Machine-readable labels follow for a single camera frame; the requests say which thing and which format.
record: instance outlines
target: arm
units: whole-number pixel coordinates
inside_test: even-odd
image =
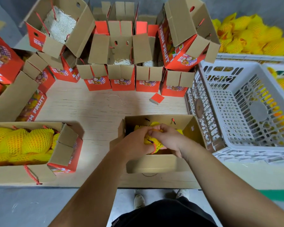
[[[109,151],[49,227],[106,226],[126,163],[154,151],[143,143],[149,129],[130,133]]]
[[[149,135],[183,157],[223,226],[284,226],[284,211],[251,187],[209,151],[175,129],[161,124]]]

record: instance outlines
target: wooden table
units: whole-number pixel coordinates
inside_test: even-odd
[[[109,150],[117,128],[125,116],[147,114],[187,114],[184,98],[166,97],[160,105],[149,101],[154,93],[136,91],[88,91],[78,83],[56,81],[47,92],[47,101],[36,121],[59,121],[73,125],[83,136],[83,146],[75,173],[57,174],[43,186],[80,187]],[[284,166],[266,163],[225,165],[256,189],[284,189]],[[119,187],[200,189],[192,172],[124,174]]]

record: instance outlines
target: beige shoe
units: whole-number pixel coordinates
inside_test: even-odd
[[[133,208],[136,210],[142,207],[145,207],[145,200],[142,195],[137,194],[133,200]]]
[[[177,193],[176,199],[179,197],[185,197],[189,200],[189,190],[188,189],[180,189]]]

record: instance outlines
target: white plastic crate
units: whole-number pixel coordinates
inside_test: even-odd
[[[204,115],[212,121],[199,123],[213,154],[222,161],[284,163],[284,119],[275,117],[281,110],[284,116],[284,91],[271,74],[256,62],[216,60],[200,69],[186,102],[192,114],[197,99],[209,104]]]
[[[256,61],[260,64],[263,63],[284,64],[284,56],[218,53],[216,58],[221,60],[234,60],[234,61]]]

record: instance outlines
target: pile of yellow wrapped fruit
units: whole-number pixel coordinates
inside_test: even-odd
[[[220,53],[245,53],[284,56],[283,31],[269,27],[257,14],[236,18],[237,13],[226,17],[221,23],[212,20],[221,47]]]
[[[31,131],[0,127],[0,166],[47,163],[58,137],[47,127]]]

